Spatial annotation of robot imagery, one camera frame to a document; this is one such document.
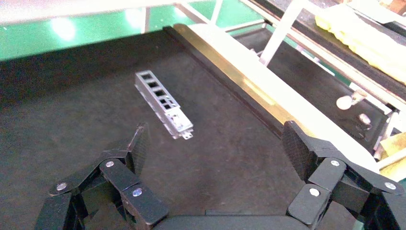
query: screw head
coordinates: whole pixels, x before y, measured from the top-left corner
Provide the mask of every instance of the screw head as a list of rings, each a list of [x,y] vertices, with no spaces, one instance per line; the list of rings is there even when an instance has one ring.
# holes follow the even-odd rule
[[[385,186],[389,189],[395,190],[396,186],[391,182],[385,182]]]
[[[334,166],[339,166],[340,165],[340,163],[338,161],[331,161],[331,164],[334,165]]]
[[[140,188],[136,188],[134,191],[133,191],[133,196],[139,196],[139,195],[141,195],[142,194],[142,189],[140,189]]]
[[[67,183],[65,183],[65,182],[63,182],[63,183],[60,183],[60,184],[58,184],[57,186],[56,186],[56,190],[58,190],[58,191],[61,191],[61,190],[64,190],[66,187],[67,187]]]
[[[106,163],[106,166],[107,166],[107,167],[112,167],[113,165],[114,165],[114,162],[113,162],[113,161],[109,161],[109,162]]]
[[[309,191],[310,191],[310,194],[313,195],[313,196],[319,196],[320,195],[320,192],[315,188],[311,188]]]

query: white metal bar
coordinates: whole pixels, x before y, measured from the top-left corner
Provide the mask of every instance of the white metal bar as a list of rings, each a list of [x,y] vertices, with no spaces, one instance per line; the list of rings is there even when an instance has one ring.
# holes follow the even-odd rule
[[[192,0],[2,0],[0,1],[0,25],[119,12],[188,1]]]
[[[392,156],[389,156],[382,161],[377,162],[378,168],[381,170],[397,161],[400,161],[401,159],[406,158],[406,149],[402,149],[399,152],[395,153]]]
[[[229,26],[226,28],[223,28],[224,32],[231,32],[231,31],[235,31],[235,30],[240,30],[240,29],[244,29],[247,27],[251,27],[251,26],[255,26],[255,25],[259,25],[259,24],[263,24],[265,23],[265,20],[263,19],[259,19],[259,20],[255,20],[252,22],[247,22],[247,23],[242,23],[242,24],[238,24],[238,25],[233,25],[233,26]]]
[[[259,6],[255,5],[254,3],[250,2],[249,0],[240,0],[257,13],[261,14],[265,19],[267,19],[271,24],[278,25],[279,19],[275,16],[270,15],[268,12],[264,11]],[[326,64],[332,66],[337,72],[342,74],[344,77],[348,78],[350,81],[354,82],[355,84],[359,85],[362,89],[368,92],[370,95],[381,101],[382,103],[390,103],[400,111],[406,111],[406,102],[395,95],[394,93],[390,92],[382,85],[376,83],[374,80],[368,78],[363,73],[356,70],[350,64],[346,63],[336,55],[332,54],[328,50],[323,47],[320,47],[314,41],[306,37],[305,35],[301,34],[295,29],[289,30],[287,36],[298,43],[300,46],[304,47],[306,50],[310,51],[313,55],[317,56],[320,60],[325,62]]]
[[[223,0],[217,0],[214,6],[212,18],[210,19],[211,24],[215,25],[217,22],[218,15],[220,14],[221,5],[223,4]]]
[[[141,13],[143,15],[143,27],[141,27],[141,33],[145,34],[146,32],[149,31],[149,16],[150,16],[151,8],[149,7],[143,7],[141,8]]]
[[[288,34],[292,24],[302,11],[304,1],[305,0],[293,0],[286,9],[278,27],[276,27],[275,32],[273,32],[269,42],[265,46],[264,52],[262,52],[261,57],[259,58],[259,61],[265,66],[268,66],[276,50]]]
[[[187,3],[175,3],[174,6],[182,11],[186,16],[192,19],[195,23],[209,24],[210,20],[199,13],[195,8]]]

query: rectangular hole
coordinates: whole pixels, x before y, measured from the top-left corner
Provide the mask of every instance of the rectangular hole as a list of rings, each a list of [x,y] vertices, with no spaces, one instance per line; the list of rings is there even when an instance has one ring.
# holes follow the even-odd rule
[[[156,82],[151,82],[151,83],[148,83],[148,85],[150,86],[150,88],[154,88],[154,87],[157,87],[157,86],[158,86],[158,83],[156,83]]]
[[[159,96],[165,95],[165,93],[163,90],[158,90],[155,92],[155,95],[159,97]]]
[[[151,79],[152,76],[151,76],[151,74],[147,73],[147,74],[142,75],[142,78],[143,78],[144,80],[148,80],[148,79]]]

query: metal bracket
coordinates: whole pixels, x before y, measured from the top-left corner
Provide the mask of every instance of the metal bracket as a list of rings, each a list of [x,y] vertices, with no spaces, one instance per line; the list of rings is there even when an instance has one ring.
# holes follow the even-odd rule
[[[183,137],[187,140],[193,137],[193,124],[150,70],[135,73],[135,87],[174,139]]]

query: sheet metal part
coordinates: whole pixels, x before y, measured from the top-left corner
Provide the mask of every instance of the sheet metal part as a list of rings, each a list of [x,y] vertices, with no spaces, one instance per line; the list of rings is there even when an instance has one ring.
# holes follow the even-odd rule
[[[193,124],[150,70],[135,73],[135,87],[174,139],[183,137],[187,140],[193,137]]]

